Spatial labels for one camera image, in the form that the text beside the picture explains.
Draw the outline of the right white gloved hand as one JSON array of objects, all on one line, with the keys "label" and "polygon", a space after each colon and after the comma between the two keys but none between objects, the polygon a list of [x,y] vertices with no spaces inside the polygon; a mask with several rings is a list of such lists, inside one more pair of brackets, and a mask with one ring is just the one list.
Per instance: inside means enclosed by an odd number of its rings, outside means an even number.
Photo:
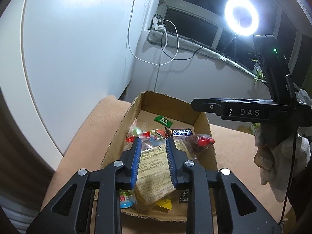
[{"label": "right white gloved hand", "polygon": [[[296,97],[299,102],[309,104],[311,107],[311,98],[305,90],[299,90]],[[276,126],[269,124],[260,124],[255,130],[255,146],[258,147],[258,151],[254,157],[254,163],[260,168],[261,185],[269,183],[275,199],[278,202],[283,202],[290,176],[293,133],[291,132],[288,136],[286,132],[282,132],[286,139],[277,142],[276,132]],[[294,177],[307,167],[310,158],[310,142],[306,137],[298,133],[293,170]]]}]

